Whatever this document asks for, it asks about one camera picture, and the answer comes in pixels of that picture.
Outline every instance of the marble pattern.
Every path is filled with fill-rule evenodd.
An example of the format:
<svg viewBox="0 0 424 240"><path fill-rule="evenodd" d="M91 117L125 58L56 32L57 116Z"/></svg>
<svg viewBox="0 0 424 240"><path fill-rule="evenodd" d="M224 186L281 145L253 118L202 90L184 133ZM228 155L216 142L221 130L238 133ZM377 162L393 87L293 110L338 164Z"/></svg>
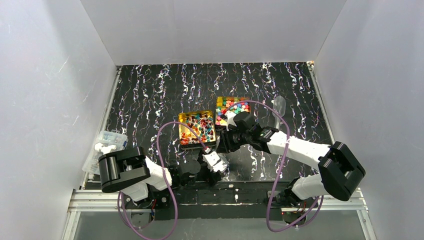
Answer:
<svg viewBox="0 0 424 240"><path fill-rule="evenodd" d="M217 96L248 97L272 107L286 99L284 119L297 138L331 144L319 100L305 62L127 65L122 67L106 130L127 134L129 147L141 146L157 161L159 128L178 120L178 113L215 110ZM262 126L274 126L274 116L252 105ZM160 150L167 164L197 159L198 150L180 150L178 126L166 128ZM227 154L229 173L224 181L273 181L282 157L242 146ZM313 172L287 159L279 178L290 181Z"/></svg>

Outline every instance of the gray wall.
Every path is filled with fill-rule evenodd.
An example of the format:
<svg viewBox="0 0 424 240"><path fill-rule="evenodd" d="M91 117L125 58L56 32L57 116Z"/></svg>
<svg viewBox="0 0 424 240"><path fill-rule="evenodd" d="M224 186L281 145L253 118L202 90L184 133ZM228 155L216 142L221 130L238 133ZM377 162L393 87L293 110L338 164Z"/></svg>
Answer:
<svg viewBox="0 0 424 240"><path fill-rule="evenodd" d="M0 238L57 240L116 68L79 1L0 6Z"/></svg>
<svg viewBox="0 0 424 240"><path fill-rule="evenodd" d="M316 59L335 138L363 163L376 235L422 239L424 1L348 0Z"/></svg>
<svg viewBox="0 0 424 240"><path fill-rule="evenodd" d="M116 65L314 60L346 0L81 0Z"/></svg>

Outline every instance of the black marble tabletop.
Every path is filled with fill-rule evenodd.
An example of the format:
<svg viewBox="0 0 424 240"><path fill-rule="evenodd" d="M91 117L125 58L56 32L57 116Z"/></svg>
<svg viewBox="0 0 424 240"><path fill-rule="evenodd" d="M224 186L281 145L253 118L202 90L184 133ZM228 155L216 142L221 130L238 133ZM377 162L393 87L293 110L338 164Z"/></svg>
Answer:
<svg viewBox="0 0 424 240"><path fill-rule="evenodd" d="M127 65L122 67L106 130L128 135L128 146L141 146L158 161L159 128L178 121L179 113L215 110L218 96L248 97L272 107L286 99L284 119L291 135L331 144L320 102L305 62ZM251 105L262 126L275 118L263 106ZM196 160L198 150L180 150L179 130L170 125L160 136L160 151L167 164ZM229 173L223 181L273 181L282 157L244 145L226 155ZM291 181L313 173L311 167L287 159L279 178Z"/></svg>

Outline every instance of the scoop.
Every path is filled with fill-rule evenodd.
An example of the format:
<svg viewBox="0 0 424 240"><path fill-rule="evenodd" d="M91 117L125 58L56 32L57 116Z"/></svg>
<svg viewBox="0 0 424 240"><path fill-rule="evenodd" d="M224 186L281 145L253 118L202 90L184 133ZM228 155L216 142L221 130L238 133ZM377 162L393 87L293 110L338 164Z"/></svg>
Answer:
<svg viewBox="0 0 424 240"><path fill-rule="evenodd" d="M272 101L272 109L274 109L281 117L286 113L286 99L282 96L277 96ZM280 129L281 120L275 113L272 113L275 117L275 128Z"/></svg>

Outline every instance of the robotic arm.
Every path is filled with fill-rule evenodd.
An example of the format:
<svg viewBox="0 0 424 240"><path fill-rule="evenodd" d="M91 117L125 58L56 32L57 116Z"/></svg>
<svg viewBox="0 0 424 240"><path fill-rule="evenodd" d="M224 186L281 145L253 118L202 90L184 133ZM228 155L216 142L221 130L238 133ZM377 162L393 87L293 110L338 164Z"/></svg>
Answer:
<svg viewBox="0 0 424 240"><path fill-rule="evenodd" d="M270 126L261 127L248 112L226 114L228 126L220 132L218 152L229 153L250 144L254 149L269 154L282 155L287 135ZM302 200L332 195L338 200L348 201L366 172L350 149L341 142L333 145L317 144L289 138L287 157L309 165L318 174L295 178L279 193L276 203L296 206Z"/></svg>

